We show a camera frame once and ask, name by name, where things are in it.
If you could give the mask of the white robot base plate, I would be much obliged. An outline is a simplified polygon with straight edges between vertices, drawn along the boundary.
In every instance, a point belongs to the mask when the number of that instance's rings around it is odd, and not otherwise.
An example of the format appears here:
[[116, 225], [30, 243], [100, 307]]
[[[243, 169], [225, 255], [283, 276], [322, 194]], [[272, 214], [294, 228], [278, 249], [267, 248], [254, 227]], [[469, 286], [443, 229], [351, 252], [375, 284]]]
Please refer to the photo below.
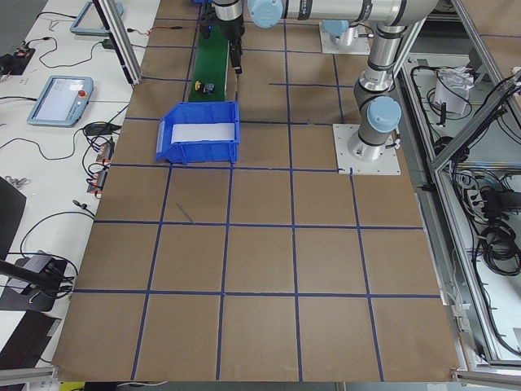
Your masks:
[[397, 176], [401, 168], [389, 134], [386, 142], [377, 147], [359, 139], [358, 124], [333, 124], [337, 171], [339, 174]]

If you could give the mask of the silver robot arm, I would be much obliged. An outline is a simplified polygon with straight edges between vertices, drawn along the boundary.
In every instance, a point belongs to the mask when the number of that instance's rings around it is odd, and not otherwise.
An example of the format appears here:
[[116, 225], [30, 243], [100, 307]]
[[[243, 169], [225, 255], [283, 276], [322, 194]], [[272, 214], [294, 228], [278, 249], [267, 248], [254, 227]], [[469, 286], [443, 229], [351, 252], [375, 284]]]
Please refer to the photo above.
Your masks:
[[350, 155], [363, 162], [382, 157], [387, 138], [401, 120], [401, 107], [388, 93], [394, 84], [396, 56], [405, 30], [424, 20], [435, 8], [434, 1], [215, 1], [217, 23], [230, 44], [235, 72], [241, 72], [243, 13], [249, 12], [263, 29], [280, 20], [318, 20], [331, 42], [348, 46], [365, 22], [375, 23], [366, 69], [354, 86], [361, 124], [348, 140]]

